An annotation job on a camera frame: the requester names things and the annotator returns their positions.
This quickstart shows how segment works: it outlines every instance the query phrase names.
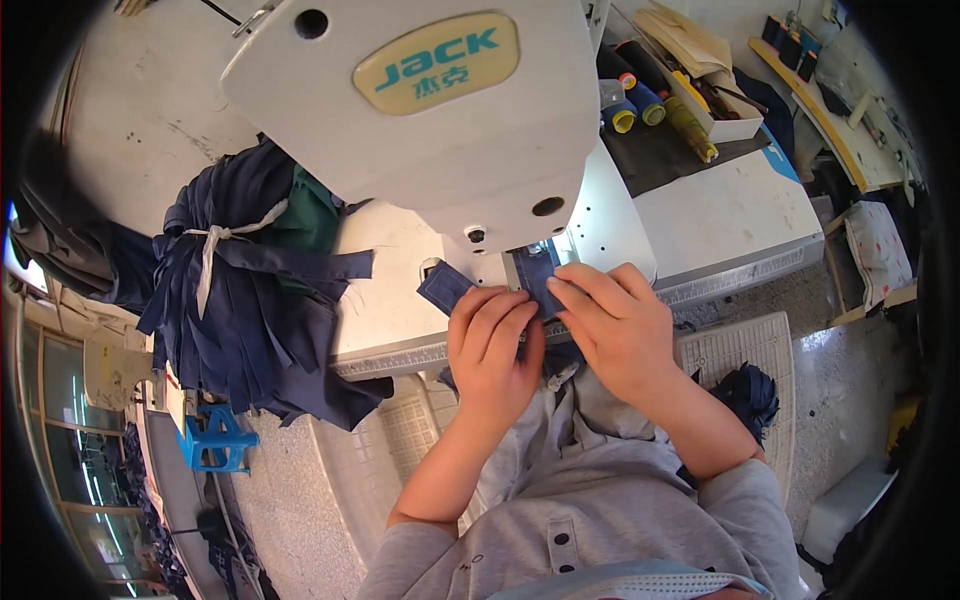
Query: white cushion with red dots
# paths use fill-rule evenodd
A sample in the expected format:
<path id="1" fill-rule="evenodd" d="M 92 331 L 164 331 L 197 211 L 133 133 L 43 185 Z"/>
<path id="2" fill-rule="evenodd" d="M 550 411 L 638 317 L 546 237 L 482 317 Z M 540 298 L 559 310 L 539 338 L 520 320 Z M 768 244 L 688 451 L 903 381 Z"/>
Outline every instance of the white cushion with red dots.
<path id="1" fill-rule="evenodd" d="M 847 211 L 844 225 L 853 261 L 867 286 L 863 307 L 870 310 L 910 283 L 910 261 L 886 204 L 861 200 Z"/>

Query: face mask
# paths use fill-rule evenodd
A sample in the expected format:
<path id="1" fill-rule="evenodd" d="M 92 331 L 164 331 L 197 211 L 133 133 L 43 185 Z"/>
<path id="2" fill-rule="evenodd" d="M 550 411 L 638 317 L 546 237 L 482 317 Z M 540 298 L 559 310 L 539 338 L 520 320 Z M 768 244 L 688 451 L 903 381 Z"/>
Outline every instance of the face mask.
<path id="1" fill-rule="evenodd" d="M 763 600 L 774 597 L 749 577 L 647 559 L 584 567 L 498 592 L 490 600 L 692 600 L 723 588 L 742 589 Z"/>

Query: person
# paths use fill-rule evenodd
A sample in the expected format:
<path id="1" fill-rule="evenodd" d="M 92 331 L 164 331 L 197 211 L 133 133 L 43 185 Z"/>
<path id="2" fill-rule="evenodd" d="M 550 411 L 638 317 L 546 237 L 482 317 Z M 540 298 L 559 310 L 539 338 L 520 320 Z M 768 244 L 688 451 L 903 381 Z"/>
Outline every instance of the person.
<path id="1" fill-rule="evenodd" d="M 675 364 L 669 307 L 629 263 L 554 275 L 588 368 L 544 387 L 537 303 L 471 288 L 447 331 L 459 411 L 403 488 L 358 597 L 803 597 L 777 478 Z M 513 473 L 491 484 L 492 468 Z M 487 511 L 458 537 L 474 491 Z"/>

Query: hand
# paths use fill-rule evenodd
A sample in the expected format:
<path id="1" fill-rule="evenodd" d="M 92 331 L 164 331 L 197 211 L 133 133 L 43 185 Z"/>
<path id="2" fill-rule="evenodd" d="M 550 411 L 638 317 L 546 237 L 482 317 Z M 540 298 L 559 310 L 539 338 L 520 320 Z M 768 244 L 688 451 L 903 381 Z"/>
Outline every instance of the hand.
<path id="1" fill-rule="evenodd" d="M 543 367 L 543 322 L 531 321 L 537 303 L 504 286 L 470 288 L 450 314 L 446 347 L 460 392 L 458 417 L 500 432 L 520 418 L 537 390 Z M 516 360 L 527 329 L 523 360 Z"/>
<path id="2" fill-rule="evenodd" d="M 670 308 L 634 265 L 604 274 L 570 263 L 554 274 L 547 287 L 566 308 L 557 316 L 614 396 L 639 408 L 669 394 L 676 378 L 685 377 L 673 361 Z"/>

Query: yellow handle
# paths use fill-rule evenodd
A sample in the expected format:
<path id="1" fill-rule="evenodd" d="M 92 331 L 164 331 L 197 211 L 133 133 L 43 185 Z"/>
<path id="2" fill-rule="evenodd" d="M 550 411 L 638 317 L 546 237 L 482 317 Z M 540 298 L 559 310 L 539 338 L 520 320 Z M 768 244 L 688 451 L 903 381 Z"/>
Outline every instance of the yellow handle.
<path id="1" fill-rule="evenodd" d="M 707 112 L 707 114 L 709 114 L 709 113 L 710 113 L 710 107 L 707 106 L 707 101 L 704 100 L 704 97 L 700 95 L 700 92 L 698 92 L 698 91 L 696 90 L 696 88 L 693 87 L 693 85 L 692 85 L 689 81 L 686 80 L 686 77 L 684 77 L 684 74 L 681 73 L 680 71 L 674 71 L 674 72 L 673 72 L 673 77 L 674 77 L 674 79 L 677 80 L 677 82 L 678 82 L 680 85 L 682 85 L 682 86 L 684 87 L 684 89 L 685 89 L 687 92 L 689 92 L 689 94 L 690 94 L 691 96 L 693 96 L 693 99 L 697 101 L 697 104 L 699 104 L 701 107 L 703 107 L 704 110 Z"/>

